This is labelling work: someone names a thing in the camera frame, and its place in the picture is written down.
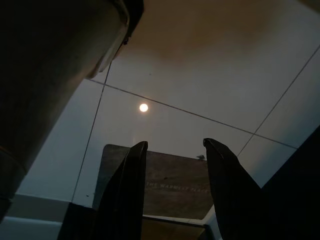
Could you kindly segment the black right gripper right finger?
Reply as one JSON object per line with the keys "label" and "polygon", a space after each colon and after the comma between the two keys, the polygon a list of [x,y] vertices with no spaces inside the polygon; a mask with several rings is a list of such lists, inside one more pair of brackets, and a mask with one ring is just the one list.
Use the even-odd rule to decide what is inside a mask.
{"label": "black right gripper right finger", "polygon": [[210,192],[223,240],[276,240],[267,199],[237,156],[224,144],[205,138]]}

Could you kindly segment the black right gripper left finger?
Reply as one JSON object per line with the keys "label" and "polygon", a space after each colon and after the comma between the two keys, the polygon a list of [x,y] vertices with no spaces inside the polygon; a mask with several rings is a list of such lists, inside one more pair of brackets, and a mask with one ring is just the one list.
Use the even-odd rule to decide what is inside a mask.
{"label": "black right gripper left finger", "polygon": [[131,147],[108,182],[92,240],[141,240],[148,143]]}

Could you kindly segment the grey robot leg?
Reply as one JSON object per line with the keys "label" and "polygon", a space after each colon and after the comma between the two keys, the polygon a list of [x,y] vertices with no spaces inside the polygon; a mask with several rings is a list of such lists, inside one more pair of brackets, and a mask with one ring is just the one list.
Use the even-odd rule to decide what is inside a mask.
{"label": "grey robot leg", "polygon": [[101,72],[144,0],[0,0],[0,199],[11,199],[81,81]]}

